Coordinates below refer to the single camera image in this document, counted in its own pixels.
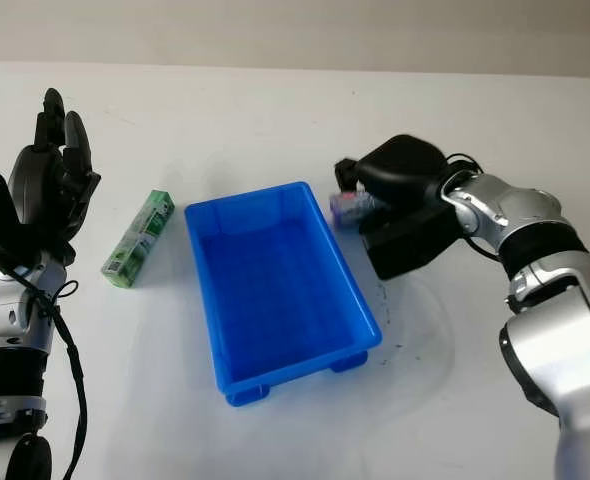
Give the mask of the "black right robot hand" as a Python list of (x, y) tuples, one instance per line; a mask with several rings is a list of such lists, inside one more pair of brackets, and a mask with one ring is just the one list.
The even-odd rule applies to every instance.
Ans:
[(358, 185), (391, 207), (418, 209), (447, 170), (448, 162), (433, 144), (408, 134), (396, 135), (359, 160), (344, 158), (334, 166), (342, 192)]

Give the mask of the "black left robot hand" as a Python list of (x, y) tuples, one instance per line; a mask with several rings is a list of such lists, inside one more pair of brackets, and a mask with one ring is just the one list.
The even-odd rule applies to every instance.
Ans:
[(60, 93), (49, 88), (37, 115), (34, 142), (19, 153), (9, 180), (19, 221), (35, 235), (38, 250), (64, 266), (74, 262), (71, 240), (100, 180), (82, 118), (67, 112)]

